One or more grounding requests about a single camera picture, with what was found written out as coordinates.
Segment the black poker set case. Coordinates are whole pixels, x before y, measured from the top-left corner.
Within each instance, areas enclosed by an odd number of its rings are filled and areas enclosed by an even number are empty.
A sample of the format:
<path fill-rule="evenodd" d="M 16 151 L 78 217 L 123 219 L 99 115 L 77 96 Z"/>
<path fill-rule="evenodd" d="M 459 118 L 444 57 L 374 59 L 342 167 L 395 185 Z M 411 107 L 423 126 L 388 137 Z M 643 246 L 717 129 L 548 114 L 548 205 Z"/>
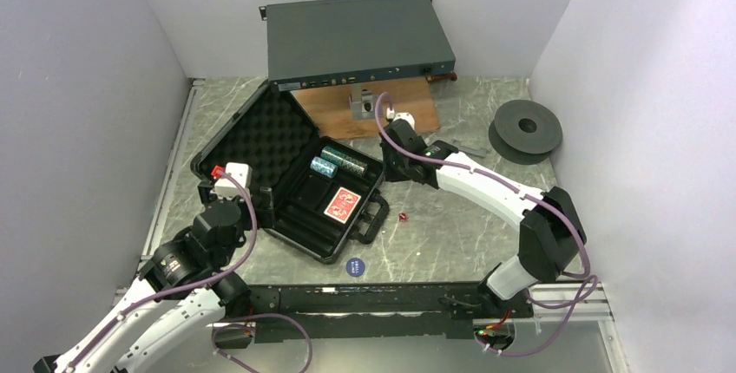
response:
<path fill-rule="evenodd" d="M 325 146 L 367 165 L 360 177 L 338 169 L 327 178 L 310 168 Z M 250 189 L 273 189 L 275 221 L 264 229 L 280 241 L 318 260 L 333 263 L 349 239 L 369 245 L 390 211 L 379 187 L 384 163 L 322 135 L 291 92 L 280 92 L 263 81 L 248 100 L 190 161 L 200 183 L 212 183 L 213 168 L 228 162 L 253 169 Z M 359 194 L 357 209 L 346 224 L 323 214 L 340 187 Z"/>

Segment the green blue chip stack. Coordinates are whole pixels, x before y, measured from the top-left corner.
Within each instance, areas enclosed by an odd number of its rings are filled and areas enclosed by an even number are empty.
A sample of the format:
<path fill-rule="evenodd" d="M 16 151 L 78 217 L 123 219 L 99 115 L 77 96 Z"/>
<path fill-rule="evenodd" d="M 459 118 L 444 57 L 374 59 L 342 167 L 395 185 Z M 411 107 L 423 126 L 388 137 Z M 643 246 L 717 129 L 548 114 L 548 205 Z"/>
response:
<path fill-rule="evenodd" d="M 343 166 L 346 160 L 346 155 L 344 153 L 330 146 L 325 146 L 321 150 L 320 157 L 339 167 Z"/>

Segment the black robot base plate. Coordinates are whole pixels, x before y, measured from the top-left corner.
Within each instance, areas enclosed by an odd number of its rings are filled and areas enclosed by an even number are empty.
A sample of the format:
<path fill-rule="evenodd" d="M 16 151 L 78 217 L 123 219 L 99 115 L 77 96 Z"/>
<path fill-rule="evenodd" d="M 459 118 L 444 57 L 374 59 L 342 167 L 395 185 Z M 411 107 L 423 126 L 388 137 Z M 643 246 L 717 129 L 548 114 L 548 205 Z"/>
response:
<path fill-rule="evenodd" d="M 228 311 L 230 322 L 249 317 L 258 344 L 296 339 L 441 336 L 471 339 L 485 324 L 534 315 L 526 297 L 508 301 L 477 281 L 251 285 Z"/>

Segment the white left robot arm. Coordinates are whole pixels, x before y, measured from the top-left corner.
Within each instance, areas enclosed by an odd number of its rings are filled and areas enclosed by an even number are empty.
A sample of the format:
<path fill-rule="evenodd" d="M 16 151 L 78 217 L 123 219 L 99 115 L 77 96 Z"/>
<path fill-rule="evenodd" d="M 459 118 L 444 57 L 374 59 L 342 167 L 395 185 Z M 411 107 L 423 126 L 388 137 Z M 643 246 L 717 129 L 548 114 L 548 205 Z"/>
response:
<path fill-rule="evenodd" d="M 191 226 L 161 244 L 123 297 L 80 342 L 41 357 L 35 372 L 143 372 L 189 335 L 222 318 L 236 321 L 253 308 L 251 290 L 231 261 L 252 252 L 258 224 L 245 187 L 223 174 L 218 199 Z"/>

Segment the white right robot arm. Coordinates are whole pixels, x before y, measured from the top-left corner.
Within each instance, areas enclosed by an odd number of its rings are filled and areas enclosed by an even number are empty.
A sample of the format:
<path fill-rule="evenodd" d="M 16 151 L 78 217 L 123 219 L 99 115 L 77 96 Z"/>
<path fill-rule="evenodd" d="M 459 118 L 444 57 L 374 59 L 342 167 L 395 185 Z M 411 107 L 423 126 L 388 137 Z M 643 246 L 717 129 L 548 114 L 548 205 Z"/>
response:
<path fill-rule="evenodd" d="M 587 237 L 565 190 L 554 186 L 543 191 L 515 182 L 444 141 L 428 145 L 411 120 L 409 114 L 396 115 L 387 123 L 376 120 L 387 180 L 411 180 L 454 193 L 518 232 L 516 255 L 492 269 L 481 283 L 478 304 L 483 313 L 502 315 L 512 298 L 532 285 L 560 276 L 591 277 Z"/>

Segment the red playing card deck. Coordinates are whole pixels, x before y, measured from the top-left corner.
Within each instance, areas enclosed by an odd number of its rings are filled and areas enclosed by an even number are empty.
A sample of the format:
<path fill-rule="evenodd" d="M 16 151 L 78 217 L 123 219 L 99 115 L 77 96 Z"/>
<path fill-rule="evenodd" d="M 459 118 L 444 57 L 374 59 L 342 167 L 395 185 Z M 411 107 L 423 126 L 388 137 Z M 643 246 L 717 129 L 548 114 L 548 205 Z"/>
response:
<path fill-rule="evenodd" d="M 359 194 L 341 186 L 329 201 L 323 214 L 340 224 L 346 224 L 361 199 Z"/>

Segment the blue small blind button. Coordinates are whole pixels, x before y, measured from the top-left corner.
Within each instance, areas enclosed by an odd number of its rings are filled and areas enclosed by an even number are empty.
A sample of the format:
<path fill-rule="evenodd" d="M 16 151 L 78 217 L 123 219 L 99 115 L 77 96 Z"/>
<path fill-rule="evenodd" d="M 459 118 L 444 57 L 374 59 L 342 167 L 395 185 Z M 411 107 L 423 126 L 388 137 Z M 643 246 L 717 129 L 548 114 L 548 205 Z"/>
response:
<path fill-rule="evenodd" d="M 365 274 L 366 264 L 363 259 L 353 257 L 349 258 L 345 263 L 346 273 L 354 278 L 361 277 Z"/>

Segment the white blue chip stack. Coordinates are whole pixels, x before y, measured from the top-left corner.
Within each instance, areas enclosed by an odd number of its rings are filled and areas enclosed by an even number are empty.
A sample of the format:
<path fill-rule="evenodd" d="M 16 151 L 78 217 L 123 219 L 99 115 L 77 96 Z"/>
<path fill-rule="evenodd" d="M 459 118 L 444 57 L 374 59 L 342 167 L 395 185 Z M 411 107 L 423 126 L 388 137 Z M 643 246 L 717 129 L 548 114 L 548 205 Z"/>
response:
<path fill-rule="evenodd" d="M 327 178 L 333 178 L 338 171 L 338 165 L 319 156 L 312 158 L 310 168 L 314 172 L 322 174 Z"/>

